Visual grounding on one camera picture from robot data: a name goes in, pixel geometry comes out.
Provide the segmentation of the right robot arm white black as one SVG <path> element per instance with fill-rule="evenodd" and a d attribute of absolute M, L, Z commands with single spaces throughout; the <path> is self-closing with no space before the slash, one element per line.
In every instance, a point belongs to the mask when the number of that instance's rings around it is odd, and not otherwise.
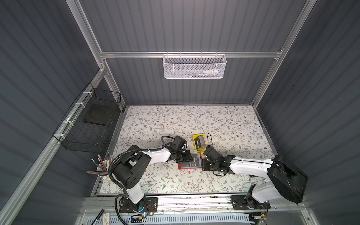
<path fill-rule="evenodd" d="M 303 201 L 308 176 L 285 157 L 276 155 L 272 159 L 248 159 L 228 155 L 224 157 L 213 146 L 204 152 L 202 169 L 215 176 L 247 174 L 267 179 L 261 185 L 250 186 L 239 204 L 249 209 L 266 207 L 270 200 L 284 198 L 295 204 Z"/>

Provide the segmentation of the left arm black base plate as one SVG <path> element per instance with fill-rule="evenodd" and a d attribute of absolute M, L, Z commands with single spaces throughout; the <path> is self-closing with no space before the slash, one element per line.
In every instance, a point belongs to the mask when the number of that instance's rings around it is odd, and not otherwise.
<path fill-rule="evenodd" d="M 126 198 L 122 198 L 119 203 L 120 213 L 141 213 L 141 212 L 157 212 L 158 198 L 144 197 L 139 203 L 132 203 Z"/>

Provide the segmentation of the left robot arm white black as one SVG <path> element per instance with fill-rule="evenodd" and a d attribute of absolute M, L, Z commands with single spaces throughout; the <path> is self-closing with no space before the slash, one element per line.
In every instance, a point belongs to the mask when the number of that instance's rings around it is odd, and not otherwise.
<path fill-rule="evenodd" d="M 149 165 L 169 161 L 181 164 L 193 160 L 184 138 L 161 136 L 160 140 L 162 145 L 153 149 L 132 145 L 110 163 L 110 180 L 121 188 L 125 198 L 133 205 L 141 205 L 145 201 L 139 182 Z"/>

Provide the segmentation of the red leather card holder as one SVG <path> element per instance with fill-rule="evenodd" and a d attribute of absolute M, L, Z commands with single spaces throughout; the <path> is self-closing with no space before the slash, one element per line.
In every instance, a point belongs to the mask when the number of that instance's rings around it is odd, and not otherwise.
<path fill-rule="evenodd" d="M 191 168 L 189 163 L 186 163 L 186 164 L 180 163 L 180 164 L 178 164 L 178 169 L 184 170 L 184 169 L 199 169 L 199 168 Z"/>

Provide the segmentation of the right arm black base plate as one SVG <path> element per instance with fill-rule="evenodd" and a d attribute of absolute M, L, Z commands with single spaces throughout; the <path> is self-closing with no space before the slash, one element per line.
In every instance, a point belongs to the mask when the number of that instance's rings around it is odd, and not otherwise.
<path fill-rule="evenodd" d="M 246 197 L 246 195 L 231 195 L 230 201 L 233 209 L 239 210 L 269 210 L 271 205 L 268 201 L 264 203 L 257 202 L 253 197 Z"/>

